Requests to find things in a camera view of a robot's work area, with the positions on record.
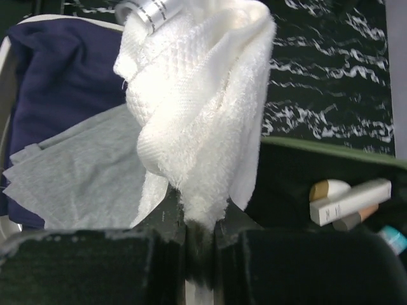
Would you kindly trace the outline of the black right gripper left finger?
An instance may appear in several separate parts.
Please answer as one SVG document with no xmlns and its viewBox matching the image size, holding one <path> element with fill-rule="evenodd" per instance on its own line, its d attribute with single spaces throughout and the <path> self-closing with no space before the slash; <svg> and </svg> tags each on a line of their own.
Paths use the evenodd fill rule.
<svg viewBox="0 0 407 305">
<path fill-rule="evenodd" d="M 132 229 L 39 230 L 1 245 L 2 304 L 184 304 L 178 195 Z"/>
</svg>

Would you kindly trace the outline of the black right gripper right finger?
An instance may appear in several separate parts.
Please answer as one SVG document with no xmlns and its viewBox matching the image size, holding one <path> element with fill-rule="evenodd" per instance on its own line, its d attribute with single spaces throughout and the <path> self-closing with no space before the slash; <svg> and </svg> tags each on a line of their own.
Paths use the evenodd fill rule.
<svg viewBox="0 0 407 305">
<path fill-rule="evenodd" d="M 373 233 L 263 229 L 230 203 L 214 248 L 215 304 L 406 303 L 406 271 Z"/>
</svg>

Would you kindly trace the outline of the green hard-shell suitcase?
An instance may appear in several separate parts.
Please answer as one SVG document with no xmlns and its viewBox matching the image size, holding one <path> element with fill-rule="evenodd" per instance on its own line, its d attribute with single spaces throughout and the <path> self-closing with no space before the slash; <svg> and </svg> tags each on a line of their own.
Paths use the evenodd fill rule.
<svg viewBox="0 0 407 305">
<path fill-rule="evenodd" d="M 394 158 L 371 161 L 365 154 L 354 154 L 350 149 L 340 154 L 337 147 L 322 151 L 263 143 L 256 187 L 246 214 L 279 234 L 296 232 L 302 242 L 313 243 L 305 247 L 313 252 L 333 252 L 335 248 L 355 251 L 367 236 L 391 249 L 378 232 L 391 226 L 406 237 L 406 166 L 397 165 Z M 311 221 L 308 198 L 315 183 L 337 179 L 354 187 L 379 178 L 392 182 L 391 198 L 354 229 L 339 232 L 330 224 L 320 227 Z"/>
</svg>

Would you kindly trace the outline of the grey garment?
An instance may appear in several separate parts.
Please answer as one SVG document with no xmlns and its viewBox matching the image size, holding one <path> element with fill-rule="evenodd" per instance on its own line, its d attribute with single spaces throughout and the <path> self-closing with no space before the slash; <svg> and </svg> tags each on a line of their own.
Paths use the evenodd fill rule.
<svg viewBox="0 0 407 305">
<path fill-rule="evenodd" d="M 4 193 L 47 229 L 129 227 L 146 173 L 135 149 L 140 130 L 121 105 L 31 144 L 11 157 Z"/>
</svg>

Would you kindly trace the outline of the white grey cloth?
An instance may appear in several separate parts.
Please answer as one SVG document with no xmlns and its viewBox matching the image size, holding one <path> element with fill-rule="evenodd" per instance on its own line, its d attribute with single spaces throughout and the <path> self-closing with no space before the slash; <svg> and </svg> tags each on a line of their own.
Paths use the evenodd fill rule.
<svg viewBox="0 0 407 305">
<path fill-rule="evenodd" d="M 260 1 L 123 1 L 114 72 L 141 126 L 136 223 L 178 190 L 186 222 L 212 231 L 254 192 L 276 24 Z"/>
</svg>

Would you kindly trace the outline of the navy blue garment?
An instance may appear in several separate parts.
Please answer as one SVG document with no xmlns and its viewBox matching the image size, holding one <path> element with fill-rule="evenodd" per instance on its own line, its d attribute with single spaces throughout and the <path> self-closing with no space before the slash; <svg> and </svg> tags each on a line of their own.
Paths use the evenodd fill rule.
<svg viewBox="0 0 407 305">
<path fill-rule="evenodd" d="M 11 49 L 18 59 L 17 102 L 11 115 L 5 170 L 11 157 L 112 108 L 125 105 L 122 80 L 113 72 L 120 35 L 73 19 L 13 26 Z M 5 195 L 1 213 L 14 222 L 45 228 L 44 220 Z"/>
</svg>

